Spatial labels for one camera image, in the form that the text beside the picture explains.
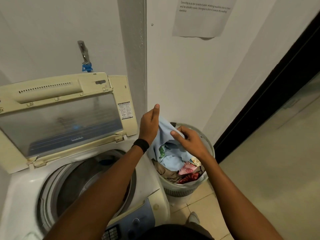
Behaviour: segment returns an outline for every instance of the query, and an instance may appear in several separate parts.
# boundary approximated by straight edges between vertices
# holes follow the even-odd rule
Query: forearm
[[[201,162],[217,196],[226,225],[235,239],[282,239],[212,156],[207,155]]]
[[[133,146],[66,210],[45,239],[100,239],[142,155],[142,149]]]

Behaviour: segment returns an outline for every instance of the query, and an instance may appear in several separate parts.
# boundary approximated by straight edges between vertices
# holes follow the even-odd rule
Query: paper sheet
[[[178,0],[172,35],[220,36],[236,0]]]

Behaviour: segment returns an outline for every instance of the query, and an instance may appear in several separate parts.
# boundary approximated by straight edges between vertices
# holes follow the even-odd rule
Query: black bracelet
[[[134,145],[139,146],[142,149],[143,153],[145,153],[149,148],[149,143],[144,139],[137,139],[132,146]]]

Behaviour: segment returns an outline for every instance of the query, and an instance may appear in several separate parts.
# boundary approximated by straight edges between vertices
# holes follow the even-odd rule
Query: plastic laundry basket
[[[183,124],[183,123],[171,123],[174,127],[178,128],[179,126],[185,126],[187,128],[190,128],[198,133],[200,136],[202,142],[208,149],[209,153],[215,157],[214,153],[214,147],[211,145],[211,142],[208,140],[208,138],[197,128],[188,125],[188,124]],[[208,179],[207,172],[205,171],[200,178],[198,178],[196,181],[193,182],[191,185],[178,185],[175,183],[171,183],[168,180],[164,179],[160,174],[159,174],[160,181],[162,183],[162,186],[164,188],[164,191],[168,197],[168,200],[170,203],[185,203],[190,197],[191,194],[198,188],[198,186],[202,183],[204,183]]]

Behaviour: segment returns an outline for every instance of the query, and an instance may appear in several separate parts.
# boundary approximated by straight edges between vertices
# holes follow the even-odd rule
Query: top-load washing machine
[[[104,72],[0,87],[0,128],[0,165],[12,174],[0,226],[6,240],[42,239],[138,133],[127,77]],[[157,172],[143,155],[102,239],[135,239],[169,218]]]

